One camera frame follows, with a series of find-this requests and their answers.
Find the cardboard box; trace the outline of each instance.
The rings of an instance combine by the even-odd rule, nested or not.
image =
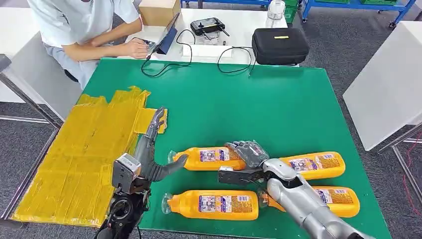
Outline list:
[[[139,11],[144,25],[167,26],[180,12],[180,0],[142,0]]]

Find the person's arm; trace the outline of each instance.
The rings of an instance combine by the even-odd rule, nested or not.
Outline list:
[[[112,29],[111,31],[105,32],[99,36],[92,38],[86,43],[86,45],[102,46],[108,42],[114,41],[124,36],[129,36],[141,30],[142,30],[142,21],[138,17],[138,19],[135,20],[134,22],[131,22],[131,23],[124,22],[120,26]]]
[[[148,45],[138,38],[128,43],[116,46],[94,47],[87,44],[62,45],[65,53],[74,61],[98,60],[102,57],[131,56],[136,59],[145,58],[148,52]]]

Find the white shirt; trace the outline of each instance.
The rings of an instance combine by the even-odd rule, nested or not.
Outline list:
[[[126,23],[139,18],[131,0],[28,0],[38,22],[43,42],[62,45],[83,44],[111,30],[113,13]]]

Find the red cable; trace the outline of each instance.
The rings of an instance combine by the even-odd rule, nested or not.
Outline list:
[[[413,150],[413,148],[417,145],[417,143],[418,143],[418,141],[419,141],[419,139],[420,139],[420,137],[422,136],[422,132],[420,132],[419,134],[418,134],[418,136],[416,137],[416,141],[413,143],[413,145],[408,149],[408,151],[406,152],[406,155],[407,155],[407,157],[408,157],[408,163],[407,163],[407,166],[408,167],[410,167],[410,165],[412,164],[412,159],[410,158],[410,152]],[[408,186],[407,186],[407,184],[406,184],[406,175],[403,175],[403,185],[404,185],[404,187],[405,187],[405,189],[406,189],[406,198],[407,198],[407,200],[410,202],[410,205],[412,206],[412,209],[413,209],[413,211],[414,211],[414,213],[416,213],[417,215],[421,215],[421,213],[416,209],[416,207],[414,206],[414,204],[413,204],[413,201],[412,201],[412,197],[411,197],[411,195],[410,195],[410,191],[409,191],[409,188],[408,188]]]

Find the robotic arm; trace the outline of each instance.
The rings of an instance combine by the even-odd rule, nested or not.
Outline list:
[[[257,142],[235,141],[226,146],[233,149],[248,168],[243,171],[221,168],[219,182],[244,185],[265,179],[268,194],[313,239],[374,239],[332,213],[298,172],[278,158],[270,159]]]
[[[109,214],[95,235],[95,239],[127,239],[137,227],[144,212],[148,211],[148,199],[152,182],[185,166],[188,156],[181,155],[177,161],[159,165],[154,160],[155,138],[164,123],[160,120],[164,108],[160,107],[136,145],[134,157],[125,153],[113,164],[111,184],[116,188],[111,199]]]

